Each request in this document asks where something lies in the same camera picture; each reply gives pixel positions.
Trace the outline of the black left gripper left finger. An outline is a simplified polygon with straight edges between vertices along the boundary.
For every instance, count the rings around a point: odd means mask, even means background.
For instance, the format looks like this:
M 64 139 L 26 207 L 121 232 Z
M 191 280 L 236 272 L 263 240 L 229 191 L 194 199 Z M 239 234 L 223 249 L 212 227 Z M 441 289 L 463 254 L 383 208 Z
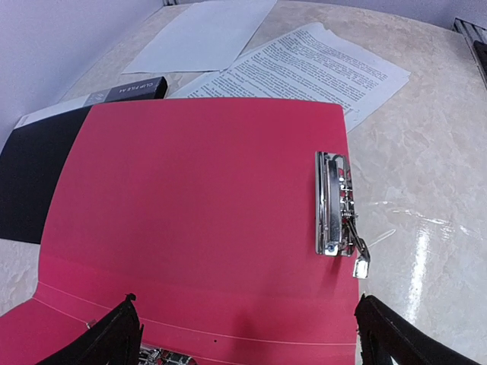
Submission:
M 41 364 L 137 364 L 144 326 L 127 294 L 116 308 L 92 328 Z

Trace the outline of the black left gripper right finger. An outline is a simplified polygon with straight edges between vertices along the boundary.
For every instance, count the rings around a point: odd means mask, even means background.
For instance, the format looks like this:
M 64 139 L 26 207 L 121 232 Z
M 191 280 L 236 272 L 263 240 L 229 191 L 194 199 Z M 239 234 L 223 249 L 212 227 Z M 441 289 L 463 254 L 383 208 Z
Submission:
M 428 337 L 373 295 L 355 308 L 364 364 L 474 364 Z

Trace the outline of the metal folder clip bottom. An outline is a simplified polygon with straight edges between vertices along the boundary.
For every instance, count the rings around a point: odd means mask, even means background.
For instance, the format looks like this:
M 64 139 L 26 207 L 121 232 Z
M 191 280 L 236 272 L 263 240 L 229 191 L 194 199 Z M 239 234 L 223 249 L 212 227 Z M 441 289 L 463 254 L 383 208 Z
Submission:
M 316 254 L 356 255 L 352 276 L 367 278 L 371 256 L 356 228 L 352 175 L 345 155 L 315 153 L 315 208 Z

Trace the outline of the red clip file folder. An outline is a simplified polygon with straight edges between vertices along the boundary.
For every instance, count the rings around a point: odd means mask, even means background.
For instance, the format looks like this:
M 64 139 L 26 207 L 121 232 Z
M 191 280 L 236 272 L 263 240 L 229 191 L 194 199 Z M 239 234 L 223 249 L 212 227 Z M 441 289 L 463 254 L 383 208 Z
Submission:
M 341 106 L 180 99 L 92 106 L 60 173 L 34 296 L 1 362 L 34 364 L 127 294 L 143 342 L 199 364 L 351 364 L 353 262 L 315 251 L 315 153 Z

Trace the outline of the printed paper sheet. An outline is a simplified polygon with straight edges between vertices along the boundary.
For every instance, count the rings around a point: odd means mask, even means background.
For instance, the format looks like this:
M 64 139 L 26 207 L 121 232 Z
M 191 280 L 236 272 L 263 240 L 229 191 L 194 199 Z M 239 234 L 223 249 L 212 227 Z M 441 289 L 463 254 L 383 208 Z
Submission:
M 200 75 L 173 98 L 269 97 L 334 103 L 351 131 L 409 81 L 409 71 L 310 23 Z

